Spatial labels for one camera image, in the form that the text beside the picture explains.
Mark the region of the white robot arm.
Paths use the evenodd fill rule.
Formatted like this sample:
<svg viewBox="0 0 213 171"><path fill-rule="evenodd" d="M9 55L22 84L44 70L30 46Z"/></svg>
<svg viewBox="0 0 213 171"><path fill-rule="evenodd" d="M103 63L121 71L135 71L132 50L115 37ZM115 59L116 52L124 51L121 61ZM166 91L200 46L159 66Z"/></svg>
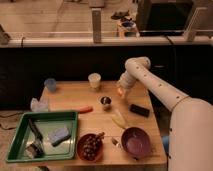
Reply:
<svg viewBox="0 0 213 171"><path fill-rule="evenodd" d="M192 98L149 71L148 57L127 59L118 81L126 98L140 81L172 113L168 171L213 171L213 105Z"/></svg>

